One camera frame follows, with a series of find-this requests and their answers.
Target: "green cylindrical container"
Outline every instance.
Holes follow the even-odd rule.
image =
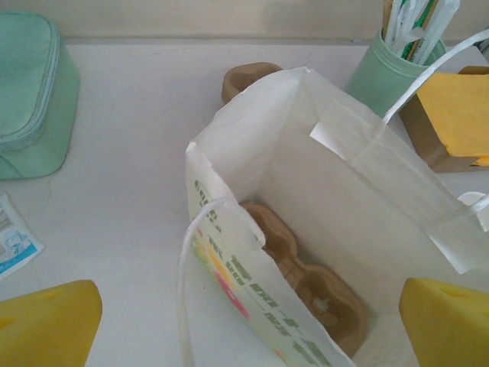
[[[39,177],[64,162],[79,74],[56,25],[0,13],[0,179]]]
[[[414,80],[444,53],[445,45],[440,41],[425,65],[411,63],[392,52],[379,33],[358,64],[345,91],[382,118]]]

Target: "white table surface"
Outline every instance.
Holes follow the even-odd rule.
[[[225,72],[306,65],[343,87],[363,46],[145,41],[71,44],[82,86],[70,152],[49,177],[3,181],[44,252],[0,281],[0,300],[79,279],[103,316],[87,366],[180,366],[176,261],[189,222],[184,151],[222,107]],[[447,65],[486,65],[474,48]],[[393,127],[405,131],[400,121]],[[446,174],[455,195],[489,192],[489,173]],[[198,366],[282,366],[191,256],[189,317]]]

